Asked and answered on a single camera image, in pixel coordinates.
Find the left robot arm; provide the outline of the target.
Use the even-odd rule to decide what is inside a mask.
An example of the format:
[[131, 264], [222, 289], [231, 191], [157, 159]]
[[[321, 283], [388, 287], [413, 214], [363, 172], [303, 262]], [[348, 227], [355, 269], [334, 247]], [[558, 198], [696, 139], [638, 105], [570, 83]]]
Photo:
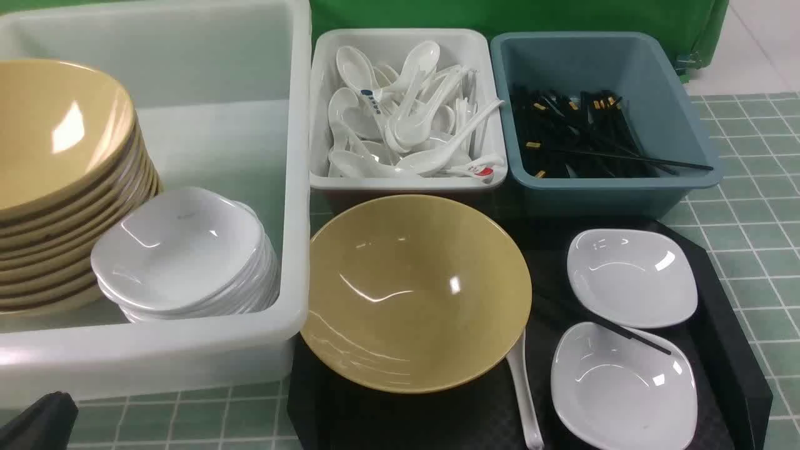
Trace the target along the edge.
[[1, 448], [66, 449], [77, 416], [71, 395], [51, 392], [3, 425]]

